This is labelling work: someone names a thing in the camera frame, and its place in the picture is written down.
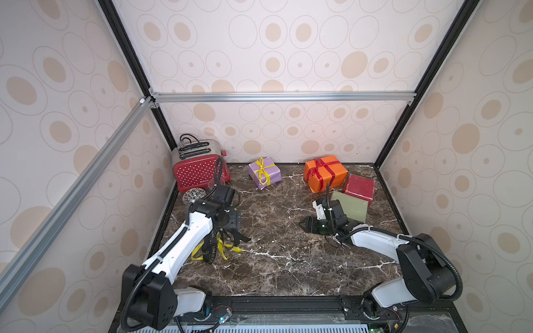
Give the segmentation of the red polka dot toaster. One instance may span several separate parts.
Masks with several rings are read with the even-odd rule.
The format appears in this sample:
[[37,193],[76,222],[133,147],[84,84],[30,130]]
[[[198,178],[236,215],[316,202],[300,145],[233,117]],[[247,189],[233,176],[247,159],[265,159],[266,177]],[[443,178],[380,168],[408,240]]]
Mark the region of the red polka dot toaster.
[[208,188],[208,181],[215,178],[215,173],[221,174],[219,179],[227,183],[230,172],[225,156],[226,151],[218,141],[181,134],[177,147],[172,150],[173,174],[179,192],[185,193],[196,187]]

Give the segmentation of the patterned ceramic bowl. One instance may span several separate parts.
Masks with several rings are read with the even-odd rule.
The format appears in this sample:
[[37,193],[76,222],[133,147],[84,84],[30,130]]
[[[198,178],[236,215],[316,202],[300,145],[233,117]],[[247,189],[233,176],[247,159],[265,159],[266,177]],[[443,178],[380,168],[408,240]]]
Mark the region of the patterned ceramic bowl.
[[182,201],[185,205],[189,205],[190,203],[193,203],[194,201],[197,201],[199,199],[202,199],[206,195],[206,192],[202,188],[191,188],[190,190],[187,190],[182,197]]

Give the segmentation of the diagonal aluminium bar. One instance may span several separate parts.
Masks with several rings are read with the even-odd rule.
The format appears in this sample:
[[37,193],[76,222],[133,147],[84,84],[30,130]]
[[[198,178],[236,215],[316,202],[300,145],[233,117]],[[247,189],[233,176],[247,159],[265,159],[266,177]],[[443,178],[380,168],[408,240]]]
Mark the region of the diagonal aluminium bar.
[[69,188],[58,204],[47,215],[42,225],[32,234],[1,275],[1,311],[4,312],[22,287],[32,270],[48,251],[66,223],[71,219],[87,193],[122,148],[146,111],[154,104],[153,97],[144,97],[137,103],[121,126],[97,152],[84,172]]

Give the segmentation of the horizontal aluminium bar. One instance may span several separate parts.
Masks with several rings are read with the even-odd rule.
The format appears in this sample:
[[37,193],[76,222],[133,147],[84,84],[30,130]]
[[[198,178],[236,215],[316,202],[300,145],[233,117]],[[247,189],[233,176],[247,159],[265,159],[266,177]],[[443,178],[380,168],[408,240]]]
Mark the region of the horizontal aluminium bar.
[[157,103],[256,103],[315,101],[412,101],[416,92],[243,92],[243,93],[160,93]]

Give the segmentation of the yellow ribbon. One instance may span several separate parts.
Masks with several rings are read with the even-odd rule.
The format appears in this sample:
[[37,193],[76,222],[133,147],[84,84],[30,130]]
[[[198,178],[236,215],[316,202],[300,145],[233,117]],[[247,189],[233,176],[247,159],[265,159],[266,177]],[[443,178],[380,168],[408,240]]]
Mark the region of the yellow ribbon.
[[274,163],[266,164],[264,158],[260,158],[259,160],[255,161],[255,164],[258,166],[258,170],[254,171],[254,173],[258,177],[259,183],[261,185],[270,185],[271,176],[267,172],[267,169],[272,168],[276,165]]
[[224,260],[228,260],[225,251],[231,251],[234,253],[241,253],[242,249],[234,246],[233,244],[227,244],[219,233],[217,235],[216,244],[208,244],[206,239],[202,240],[192,251],[190,255],[191,261],[203,261],[208,264],[212,264],[216,257],[220,255]]

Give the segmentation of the green gift box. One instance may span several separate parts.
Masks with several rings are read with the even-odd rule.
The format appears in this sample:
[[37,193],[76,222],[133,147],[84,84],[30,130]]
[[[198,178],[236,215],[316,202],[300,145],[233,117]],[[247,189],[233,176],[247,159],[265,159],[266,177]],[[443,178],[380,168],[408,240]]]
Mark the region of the green gift box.
[[344,214],[349,221],[357,221],[360,223],[366,222],[367,210],[369,202],[361,198],[350,196],[348,194],[334,191],[331,195],[331,199],[338,200]]

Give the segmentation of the dark red gift box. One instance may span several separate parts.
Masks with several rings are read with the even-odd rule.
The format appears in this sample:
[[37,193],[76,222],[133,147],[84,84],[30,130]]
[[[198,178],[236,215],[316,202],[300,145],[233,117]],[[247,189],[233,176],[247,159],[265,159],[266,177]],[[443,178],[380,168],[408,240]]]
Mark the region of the dark red gift box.
[[371,205],[374,199],[375,186],[374,180],[350,173],[344,183],[343,192],[367,201],[368,205]]

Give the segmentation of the purple gift box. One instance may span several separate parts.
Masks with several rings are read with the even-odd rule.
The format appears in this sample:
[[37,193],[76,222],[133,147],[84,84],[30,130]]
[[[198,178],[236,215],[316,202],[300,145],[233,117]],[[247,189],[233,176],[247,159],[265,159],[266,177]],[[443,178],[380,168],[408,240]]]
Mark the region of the purple gift box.
[[283,180],[280,168],[271,158],[259,158],[248,165],[248,174],[259,190]]

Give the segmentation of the black ribbon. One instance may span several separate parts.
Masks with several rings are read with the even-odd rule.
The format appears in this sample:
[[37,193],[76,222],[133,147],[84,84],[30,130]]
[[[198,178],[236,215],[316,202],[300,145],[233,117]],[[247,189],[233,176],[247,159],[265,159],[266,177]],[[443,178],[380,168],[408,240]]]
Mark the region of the black ribbon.
[[220,254],[224,260],[227,260],[228,258],[225,254],[226,249],[240,253],[242,250],[239,245],[250,241],[250,237],[247,237],[236,230],[212,230],[204,239],[204,243],[201,247],[203,253],[202,259],[204,262],[212,264],[217,255]]

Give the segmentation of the black frame post left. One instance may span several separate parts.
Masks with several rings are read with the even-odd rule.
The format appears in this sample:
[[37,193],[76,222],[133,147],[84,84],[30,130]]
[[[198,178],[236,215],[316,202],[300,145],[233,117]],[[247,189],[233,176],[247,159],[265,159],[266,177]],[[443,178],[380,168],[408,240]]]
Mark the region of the black frame post left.
[[99,7],[101,8],[105,20],[108,22],[113,35],[115,36],[116,41],[122,53],[126,59],[126,62],[129,65],[133,76],[140,87],[143,97],[150,97],[153,100],[154,107],[151,108],[151,112],[155,117],[156,123],[161,130],[163,137],[165,138],[168,147],[172,151],[177,147],[176,140],[172,135],[169,124],[166,121],[165,115],[163,114],[160,106],[155,102],[155,99],[151,93],[151,84],[148,81],[148,78],[142,68],[137,52],[133,48],[128,33],[122,23],[122,20],[119,17],[119,13],[112,1],[108,0],[98,0]]

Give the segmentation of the clear plastic cup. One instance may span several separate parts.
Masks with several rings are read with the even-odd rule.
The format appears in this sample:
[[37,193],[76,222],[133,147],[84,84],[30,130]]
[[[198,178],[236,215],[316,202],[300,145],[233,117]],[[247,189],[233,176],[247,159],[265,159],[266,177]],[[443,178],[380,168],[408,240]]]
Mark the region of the clear plastic cup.
[[225,185],[226,184],[226,181],[224,179],[211,179],[208,181],[208,188],[206,190],[206,194],[207,196],[210,196],[210,195],[213,195],[215,193],[215,191],[220,188],[221,186]]

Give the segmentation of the black frame post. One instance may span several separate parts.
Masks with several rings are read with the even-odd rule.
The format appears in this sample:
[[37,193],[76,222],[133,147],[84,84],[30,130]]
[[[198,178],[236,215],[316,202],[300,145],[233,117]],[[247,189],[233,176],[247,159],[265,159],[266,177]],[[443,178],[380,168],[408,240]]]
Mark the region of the black frame post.
[[133,76],[140,87],[143,97],[150,97],[153,100],[154,107],[151,108],[151,112],[155,117],[156,123],[161,130],[163,137],[165,138],[168,147],[172,151],[177,147],[176,140],[172,135],[169,124],[166,121],[165,115],[163,114],[160,106],[155,102],[155,99],[151,93],[151,84],[148,81],[148,78],[142,68],[137,52],[133,48],[128,33],[122,23],[122,20],[119,17],[119,13],[112,1],[108,0],[98,0],[99,7],[101,8],[105,20],[108,22],[113,35],[115,36],[116,41],[122,53],[126,59],[126,62],[129,65]]
[[429,62],[428,68],[424,72],[421,81],[419,82],[418,86],[416,86],[416,90],[414,91],[416,95],[413,101],[408,103],[404,111],[401,113],[401,116],[394,126],[391,135],[387,139],[383,149],[380,151],[377,160],[374,162],[373,166],[376,171],[379,171],[382,168],[386,159],[389,157],[396,142],[409,123],[409,120],[412,118],[416,108],[422,101],[422,98],[425,96],[433,80],[437,76],[439,70],[442,68],[445,60],[452,51],[452,48],[459,40],[459,37],[466,28],[466,25],[469,23],[470,18],[480,3],[480,0],[467,0],[462,3],[457,15],[455,16],[455,19],[451,22],[451,25],[446,31],[443,40],[439,44],[435,55]]

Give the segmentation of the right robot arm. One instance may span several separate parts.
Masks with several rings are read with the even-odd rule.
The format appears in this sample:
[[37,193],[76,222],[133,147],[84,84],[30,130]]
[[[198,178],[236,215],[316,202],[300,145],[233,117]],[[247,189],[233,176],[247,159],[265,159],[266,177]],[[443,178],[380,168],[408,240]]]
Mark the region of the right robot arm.
[[359,221],[351,221],[340,201],[326,195],[314,201],[315,216],[307,216],[299,227],[310,234],[334,237],[337,243],[366,248],[392,259],[402,276],[365,291],[361,308],[370,319],[401,303],[456,301],[464,285],[459,270],[428,234],[393,233]]

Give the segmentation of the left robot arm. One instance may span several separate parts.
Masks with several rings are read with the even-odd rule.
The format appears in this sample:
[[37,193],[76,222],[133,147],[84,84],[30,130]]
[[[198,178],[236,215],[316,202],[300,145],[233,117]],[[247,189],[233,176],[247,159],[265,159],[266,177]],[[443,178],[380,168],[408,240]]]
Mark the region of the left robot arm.
[[212,262],[218,251],[227,247],[236,250],[250,241],[240,232],[241,215],[232,204],[235,190],[221,183],[225,166],[219,156],[212,189],[187,205],[184,222],[160,250],[123,273],[119,327],[124,332],[144,327],[162,330],[177,316],[210,313],[208,291],[199,287],[174,289],[173,284],[194,251],[201,250],[203,260]]

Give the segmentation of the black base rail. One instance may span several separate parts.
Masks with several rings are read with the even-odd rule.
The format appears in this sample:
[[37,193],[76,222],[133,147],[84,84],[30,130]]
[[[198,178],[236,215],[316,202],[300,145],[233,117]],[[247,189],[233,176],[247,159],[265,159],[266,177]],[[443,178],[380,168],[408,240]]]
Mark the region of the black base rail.
[[205,312],[170,320],[165,332],[466,332],[456,306],[411,302],[365,316],[360,296],[214,296]]

